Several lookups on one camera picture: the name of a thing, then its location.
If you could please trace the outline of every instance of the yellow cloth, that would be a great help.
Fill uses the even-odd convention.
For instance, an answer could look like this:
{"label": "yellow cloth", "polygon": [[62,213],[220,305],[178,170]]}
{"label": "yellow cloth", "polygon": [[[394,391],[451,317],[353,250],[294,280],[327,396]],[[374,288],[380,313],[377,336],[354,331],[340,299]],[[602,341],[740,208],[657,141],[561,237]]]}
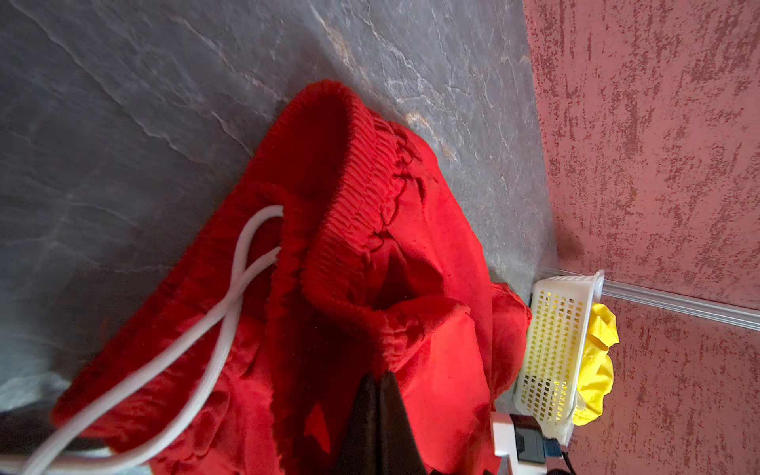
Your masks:
{"label": "yellow cloth", "polygon": [[615,314],[606,305],[594,303],[588,320],[583,347],[581,374],[578,377],[578,401],[572,422],[583,426],[602,415],[602,400],[613,389],[613,361],[607,356],[610,347],[620,343]]}

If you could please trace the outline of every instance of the metal strip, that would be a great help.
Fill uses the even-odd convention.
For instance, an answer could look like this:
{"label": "metal strip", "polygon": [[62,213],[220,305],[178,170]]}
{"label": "metal strip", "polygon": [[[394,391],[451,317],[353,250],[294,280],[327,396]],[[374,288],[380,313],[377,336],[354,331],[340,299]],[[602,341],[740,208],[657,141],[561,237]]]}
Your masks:
{"label": "metal strip", "polygon": [[[575,272],[561,269],[543,268],[542,274],[546,277],[556,275],[580,275]],[[686,313],[710,320],[721,321],[737,327],[749,328],[760,331],[760,311],[746,309],[744,307],[729,305],[727,303],[712,302],[710,300],[697,299],[679,295],[677,293],[664,292],[662,290],[648,289],[628,283],[604,281],[602,295],[631,302],[643,303],[659,309],[672,310]]]}

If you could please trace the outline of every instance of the red garment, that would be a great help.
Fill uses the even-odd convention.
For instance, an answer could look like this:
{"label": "red garment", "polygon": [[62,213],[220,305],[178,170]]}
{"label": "red garment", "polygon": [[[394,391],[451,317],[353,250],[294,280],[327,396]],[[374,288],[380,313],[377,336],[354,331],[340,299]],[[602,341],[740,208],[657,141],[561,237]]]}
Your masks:
{"label": "red garment", "polygon": [[[396,373],[423,460],[496,473],[489,412],[515,380],[530,311],[492,284],[483,250],[428,145],[332,81],[308,86],[182,260],[61,396],[65,423],[147,363],[225,294],[243,225],[282,220],[250,261],[282,246],[245,292],[224,371],[156,474],[325,473],[367,372]],[[209,359],[218,328],[85,433],[116,451],[156,435]]]}

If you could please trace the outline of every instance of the gray marble surface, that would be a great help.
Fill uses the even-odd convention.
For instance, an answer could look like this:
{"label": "gray marble surface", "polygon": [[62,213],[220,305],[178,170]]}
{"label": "gray marble surface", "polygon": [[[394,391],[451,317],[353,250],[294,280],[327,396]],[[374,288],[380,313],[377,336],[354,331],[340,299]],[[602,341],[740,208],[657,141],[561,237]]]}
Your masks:
{"label": "gray marble surface", "polygon": [[527,298],[553,253],[519,0],[0,0],[0,64],[0,410],[65,387],[323,78],[432,145],[494,279]]}

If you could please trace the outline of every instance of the textured wallpaper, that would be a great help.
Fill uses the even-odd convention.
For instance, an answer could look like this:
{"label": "textured wallpaper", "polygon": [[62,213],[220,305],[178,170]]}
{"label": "textured wallpaper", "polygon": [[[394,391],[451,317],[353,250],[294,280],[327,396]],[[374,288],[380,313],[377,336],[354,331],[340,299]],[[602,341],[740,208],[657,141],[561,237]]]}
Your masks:
{"label": "textured wallpaper", "polygon": [[617,299],[602,417],[576,427],[585,475],[760,473],[760,332]]}
{"label": "textured wallpaper", "polygon": [[561,267],[760,309],[760,2],[525,13]]}

